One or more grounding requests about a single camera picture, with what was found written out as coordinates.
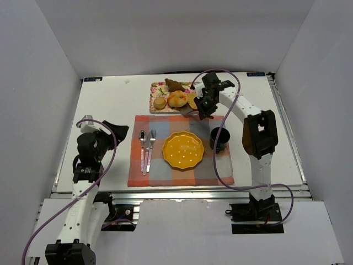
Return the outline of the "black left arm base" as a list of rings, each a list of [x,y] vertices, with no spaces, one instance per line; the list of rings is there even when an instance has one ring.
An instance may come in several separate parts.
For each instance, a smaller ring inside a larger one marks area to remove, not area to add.
[[[136,224],[133,222],[134,205],[116,204],[111,193],[98,193],[95,203],[104,203],[108,206],[108,215],[103,223],[101,231],[133,232]]]

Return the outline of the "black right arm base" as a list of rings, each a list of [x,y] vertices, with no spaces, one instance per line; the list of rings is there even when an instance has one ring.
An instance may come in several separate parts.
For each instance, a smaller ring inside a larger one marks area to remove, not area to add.
[[[278,203],[272,208],[262,211],[259,215],[250,208],[249,204],[231,204],[225,210],[231,218],[232,234],[234,235],[264,235],[283,234],[283,224],[275,225],[282,220]]]

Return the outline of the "steel spatula wooden handle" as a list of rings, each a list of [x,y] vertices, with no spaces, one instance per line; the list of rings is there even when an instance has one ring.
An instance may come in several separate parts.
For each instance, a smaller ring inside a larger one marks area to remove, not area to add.
[[[177,110],[180,111],[182,115],[198,114],[200,120],[204,120],[206,118],[213,119],[212,114],[216,111],[215,108],[192,109],[190,106],[186,105],[177,108]]]

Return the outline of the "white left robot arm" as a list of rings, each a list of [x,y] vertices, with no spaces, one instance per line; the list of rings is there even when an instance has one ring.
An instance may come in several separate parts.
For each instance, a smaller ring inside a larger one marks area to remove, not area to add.
[[[81,134],[73,161],[73,204],[68,207],[56,242],[46,246],[48,264],[95,264],[93,247],[98,234],[104,221],[116,213],[111,195],[99,192],[99,182],[106,172],[102,160],[108,151],[116,151],[129,127],[103,121],[103,128],[98,129],[88,117],[77,126]]]

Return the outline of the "brown toast slice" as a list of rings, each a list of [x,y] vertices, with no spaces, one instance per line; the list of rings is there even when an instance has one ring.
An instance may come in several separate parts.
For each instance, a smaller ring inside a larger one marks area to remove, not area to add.
[[[197,95],[195,92],[187,94],[188,104],[191,107],[191,109],[193,109],[193,110],[197,109],[196,103],[194,101],[195,98],[197,98]]]

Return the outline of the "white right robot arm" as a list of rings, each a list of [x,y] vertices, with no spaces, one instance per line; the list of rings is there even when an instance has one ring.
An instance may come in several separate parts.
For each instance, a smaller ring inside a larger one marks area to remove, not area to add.
[[[226,120],[233,113],[243,124],[242,145],[249,155],[252,185],[249,188],[249,208],[259,216],[275,204],[271,189],[271,160],[278,144],[275,114],[272,110],[261,110],[241,95],[239,78],[230,73],[237,84],[221,81],[215,70],[203,72],[202,84],[192,85],[196,91],[194,102],[201,120],[212,118],[219,104],[228,108]]]

